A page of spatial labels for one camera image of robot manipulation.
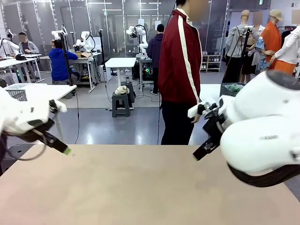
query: basket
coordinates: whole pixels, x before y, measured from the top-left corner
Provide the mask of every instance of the basket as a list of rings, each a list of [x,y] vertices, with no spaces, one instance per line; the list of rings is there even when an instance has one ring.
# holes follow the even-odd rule
[[[244,83],[222,83],[221,88],[220,88],[220,96],[229,95],[229,96],[235,97],[238,94],[238,92],[232,92],[226,88],[226,85],[229,85],[229,84],[239,84],[239,85],[245,86]]]
[[[20,102],[27,102],[25,90],[6,90],[6,91],[9,93],[9,95],[12,98],[17,99]]]

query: black pants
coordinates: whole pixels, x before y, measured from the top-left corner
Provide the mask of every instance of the black pants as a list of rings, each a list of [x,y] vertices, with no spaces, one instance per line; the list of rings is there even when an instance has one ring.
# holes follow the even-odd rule
[[[230,61],[229,59],[230,57],[226,56],[227,70],[222,83],[238,83],[240,81],[240,70],[243,66],[243,60],[242,58],[234,57],[232,57]]]
[[[189,107],[175,103],[163,102],[162,111],[165,121],[165,132],[162,145],[188,145],[194,124],[188,117]]]
[[[157,94],[158,93],[158,68],[153,68],[153,81],[154,81],[153,94]]]

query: white desk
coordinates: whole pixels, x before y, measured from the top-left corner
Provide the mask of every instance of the white desk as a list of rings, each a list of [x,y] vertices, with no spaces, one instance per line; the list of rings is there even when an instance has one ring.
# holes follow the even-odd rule
[[[33,146],[24,158],[42,150]],[[236,179],[220,152],[198,146],[70,145],[0,177],[1,225],[290,225],[300,204],[279,184]]]
[[[77,86],[69,85],[47,85],[40,83],[22,83],[22,84],[13,84],[4,89],[16,89],[16,86],[23,86],[18,88],[18,90],[25,90],[26,97],[28,101],[49,101],[49,100],[59,100],[64,97],[66,94],[73,91]],[[55,119],[56,127],[59,133],[60,140],[63,142],[63,132],[60,122],[59,114],[57,114]]]
[[[26,60],[22,60],[22,61],[16,60],[16,59],[3,60],[3,61],[0,61],[0,68],[2,70],[4,68],[9,68],[9,70],[11,72],[12,67],[16,66],[17,69],[18,69],[18,71],[19,71],[19,73],[20,73],[21,81],[22,81],[22,83],[24,83],[25,80],[24,80],[24,77],[23,77],[23,74],[22,74],[21,65],[23,67],[27,68],[26,63],[27,62],[31,62],[31,61],[35,61],[36,65],[37,65],[37,72],[38,72],[39,79],[40,79],[40,81],[42,81],[41,73],[39,71],[38,64],[37,64],[37,59],[36,58],[27,58]],[[26,73],[26,77],[27,77],[27,82],[31,83],[31,80],[30,80],[29,73],[28,73],[27,69],[25,69],[25,73]]]
[[[111,58],[105,63],[105,66],[107,68],[117,68],[118,87],[121,86],[120,69],[124,68],[124,72],[125,72],[125,68],[132,68],[135,66],[135,61],[136,58]]]

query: dark hoodie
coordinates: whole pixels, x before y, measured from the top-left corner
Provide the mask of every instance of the dark hoodie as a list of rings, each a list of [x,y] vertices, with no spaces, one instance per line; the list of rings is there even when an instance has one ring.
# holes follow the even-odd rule
[[[52,80],[65,81],[68,79],[67,68],[62,49],[54,48],[49,52],[49,58],[52,62]],[[67,51],[68,60],[78,59],[77,55]]]
[[[147,49],[147,55],[148,57],[152,58],[152,64],[154,68],[159,67],[159,56],[163,35],[164,34],[157,34],[154,38],[152,38]]]

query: white table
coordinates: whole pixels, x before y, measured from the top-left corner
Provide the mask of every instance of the white table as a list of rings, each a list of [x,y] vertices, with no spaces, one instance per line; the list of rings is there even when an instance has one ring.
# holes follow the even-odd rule
[[[25,90],[28,101],[49,101],[59,100],[66,94],[73,91],[77,86],[69,85],[47,85],[43,83],[21,83],[13,84],[5,87],[6,90]],[[55,118],[56,127],[59,133],[60,140],[63,142],[63,132],[59,114]]]
[[[41,82],[42,81],[42,77],[41,77],[41,73],[40,73],[39,68],[38,68],[38,64],[37,64],[37,59],[36,58],[27,58],[26,60],[22,60],[22,61],[16,60],[16,59],[3,60],[3,61],[0,61],[0,70],[3,70],[5,68],[9,68],[10,72],[12,72],[11,71],[12,67],[16,66],[17,69],[18,69],[18,71],[19,71],[19,73],[20,73],[21,81],[22,81],[22,83],[24,83],[25,80],[24,80],[24,77],[23,77],[21,65],[24,68],[27,68],[26,63],[27,62],[31,62],[31,61],[35,61],[36,65],[37,65],[38,77],[39,77],[40,82]],[[27,69],[25,69],[25,73],[26,73],[26,77],[27,77],[27,82],[31,83],[31,80],[30,80],[29,73],[28,73]]]
[[[121,75],[120,69],[124,68],[124,75],[125,75],[125,68],[132,68],[135,66],[136,58],[111,58],[105,63],[107,68],[117,68],[118,74],[118,87],[121,86]]]

